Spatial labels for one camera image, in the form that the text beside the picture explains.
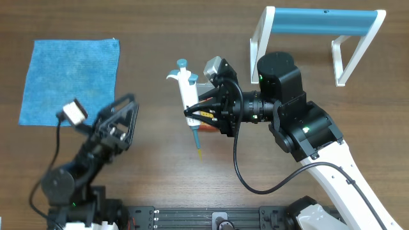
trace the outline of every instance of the wooden surface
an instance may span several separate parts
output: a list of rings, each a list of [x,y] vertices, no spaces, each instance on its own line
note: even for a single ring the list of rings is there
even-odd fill
[[[331,204],[307,173],[270,195],[248,192],[233,169],[233,139],[200,134],[203,163],[182,113],[176,81],[165,80],[185,58],[200,75],[222,56],[244,91],[250,85],[249,38],[267,5],[299,8],[385,9],[387,16],[346,87],[336,88],[332,36],[272,36],[268,51],[291,52],[309,100],[325,109],[383,205],[409,228],[409,1],[18,1],[0,2],[0,216],[3,229],[44,229],[27,199],[55,148],[55,128],[18,126],[33,40],[105,39],[121,42],[116,96],[140,103],[134,143],[94,182],[109,197],[156,207],[287,205],[309,195]],[[357,39],[343,45],[345,61]],[[73,158],[84,137],[62,128],[58,164]],[[250,185],[266,189],[300,165],[274,143],[267,124],[244,124],[238,162]],[[35,203],[46,210],[41,191]]]

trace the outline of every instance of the yellow pipette tip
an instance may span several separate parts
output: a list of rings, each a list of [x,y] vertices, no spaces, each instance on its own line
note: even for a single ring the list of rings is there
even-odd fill
[[[202,160],[202,151],[200,149],[197,150],[197,153],[199,154],[200,162],[203,163]]]

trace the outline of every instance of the blue bar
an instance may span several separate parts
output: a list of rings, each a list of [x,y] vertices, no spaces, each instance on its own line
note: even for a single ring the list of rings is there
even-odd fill
[[[377,11],[276,8],[272,33],[365,36]]]

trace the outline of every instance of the blue cloth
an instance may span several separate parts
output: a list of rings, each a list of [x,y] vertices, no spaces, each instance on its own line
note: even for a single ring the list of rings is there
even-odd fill
[[[35,41],[19,124],[56,126],[56,113],[74,98],[92,124],[114,101],[119,57],[120,41],[114,39]]]

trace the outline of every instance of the black cable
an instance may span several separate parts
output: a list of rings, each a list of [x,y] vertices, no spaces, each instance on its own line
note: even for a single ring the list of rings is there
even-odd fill
[[[320,166],[320,165],[329,166],[329,167],[332,167],[334,169],[337,169],[347,179],[347,183],[352,184],[352,186],[355,188],[355,190],[358,192],[358,194],[361,196],[361,198],[364,200],[364,202],[368,206],[369,210],[371,210],[371,213],[375,217],[376,221],[378,221],[381,228],[382,229],[387,229],[385,227],[385,225],[383,224],[381,218],[379,217],[379,215],[377,214],[377,212],[373,208],[372,204],[368,201],[365,194],[361,191],[361,189],[358,187],[358,185],[355,183],[355,181],[345,171],[343,171],[340,167],[336,166],[335,164],[329,163],[329,162],[316,162],[316,163],[311,163],[309,165],[305,165],[305,166],[297,169],[295,172],[291,173],[289,176],[287,176],[284,180],[282,180],[276,186],[274,186],[274,187],[272,187],[272,188],[270,188],[268,190],[260,191],[260,190],[256,190],[256,189],[250,187],[244,181],[242,175],[240,174],[240,171],[238,170],[238,165],[237,165],[237,139],[238,139],[238,133],[239,133],[239,129],[240,129],[240,123],[242,122],[242,118],[243,118],[243,108],[244,108],[243,92],[240,89],[237,82],[235,82],[235,81],[233,81],[231,79],[228,79],[228,78],[224,78],[223,81],[225,81],[225,82],[227,81],[232,86],[235,87],[235,89],[236,89],[236,91],[238,93],[239,99],[240,99],[240,115],[238,116],[238,119],[237,119],[236,134],[235,134],[235,140],[234,140],[234,143],[233,143],[233,163],[235,165],[235,171],[236,171],[236,174],[238,176],[238,179],[240,180],[240,182],[244,185],[244,187],[247,190],[249,190],[250,192],[255,193],[255,194],[261,194],[261,195],[270,194],[272,192],[275,192],[279,188],[281,188],[283,185],[285,185],[287,182],[289,182],[291,179],[293,179],[296,175],[304,172],[307,169],[310,169],[310,168],[316,167],[316,166]]]
[[[52,166],[53,166],[54,163],[56,162],[56,159],[57,159],[57,156],[58,156],[58,152],[59,152],[59,128],[60,128],[60,126],[61,126],[61,119],[59,118],[59,119],[58,119],[58,124],[57,124],[57,145],[56,145],[56,152],[55,152],[54,157],[52,158],[51,163],[49,164],[47,170],[45,171],[44,175],[46,175],[47,173],[50,172],[50,170],[52,169]],[[62,228],[55,220],[52,220],[52,219],[51,219],[49,216],[47,216],[44,212],[40,211],[40,210],[34,205],[34,203],[33,203],[33,197],[34,197],[35,192],[36,192],[37,189],[38,189],[38,186],[39,186],[40,183],[41,183],[41,179],[42,179],[42,178],[40,178],[40,179],[36,182],[36,184],[34,185],[32,191],[31,191],[31,193],[30,193],[28,203],[30,204],[30,207],[31,207],[37,214],[39,214],[40,216],[42,216],[45,220],[48,220],[48,221],[52,222],[53,224],[55,224],[60,230],[63,230],[63,228]]]

